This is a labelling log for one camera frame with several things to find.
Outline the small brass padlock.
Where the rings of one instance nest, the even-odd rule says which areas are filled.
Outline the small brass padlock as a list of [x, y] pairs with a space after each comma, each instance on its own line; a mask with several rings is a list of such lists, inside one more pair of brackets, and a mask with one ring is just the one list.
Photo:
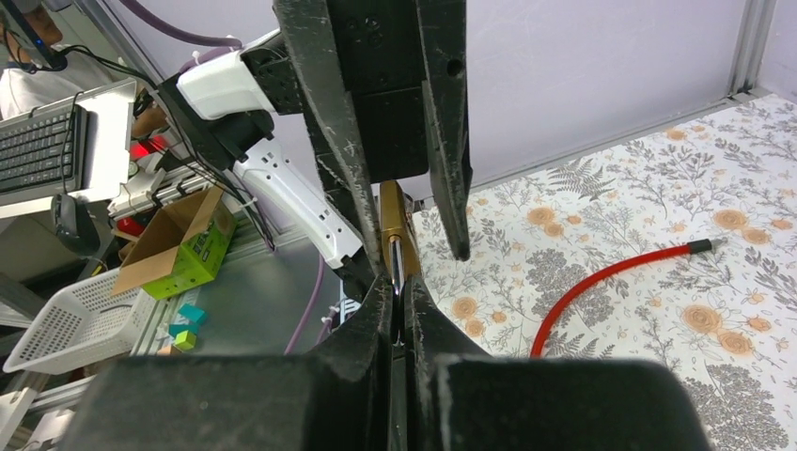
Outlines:
[[394, 296], [399, 298], [409, 275], [421, 275], [415, 233], [412, 222], [412, 203], [395, 180], [380, 184], [378, 196], [383, 258], [390, 275]]

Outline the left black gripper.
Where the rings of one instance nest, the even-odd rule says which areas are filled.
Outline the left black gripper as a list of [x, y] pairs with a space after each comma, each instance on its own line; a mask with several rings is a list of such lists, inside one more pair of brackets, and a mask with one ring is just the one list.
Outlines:
[[273, 9], [283, 38], [242, 60], [278, 114], [304, 114], [325, 198], [363, 246], [349, 268], [384, 272], [370, 182], [422, 175], [452, 256], [467, 260], [466, 3], [276, 1]]

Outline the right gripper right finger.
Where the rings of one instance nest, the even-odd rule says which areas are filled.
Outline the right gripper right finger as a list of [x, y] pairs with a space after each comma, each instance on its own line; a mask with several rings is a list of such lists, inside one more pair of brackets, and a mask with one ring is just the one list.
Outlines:
[[402, 290], [412, 450], [706, 450], [674, 374], [634, 359], [489, 355], [436, 306]]

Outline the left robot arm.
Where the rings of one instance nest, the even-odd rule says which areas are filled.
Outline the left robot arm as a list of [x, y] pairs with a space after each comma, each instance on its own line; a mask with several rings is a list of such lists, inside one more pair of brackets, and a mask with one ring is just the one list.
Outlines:
[[199, 160], [232, 174], [357, 279], [383, 265], [375, 184], [428, 175], [470, 256], [462, 1], [277, 1], [272, 33], [160, 84]]

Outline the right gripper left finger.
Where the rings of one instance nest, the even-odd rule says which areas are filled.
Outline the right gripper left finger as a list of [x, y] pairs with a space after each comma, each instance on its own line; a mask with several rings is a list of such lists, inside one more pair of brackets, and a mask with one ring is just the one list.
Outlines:
[[90, 383], [62, 450], [386, 450], [393, 291], [286, 356], [144, 356]]

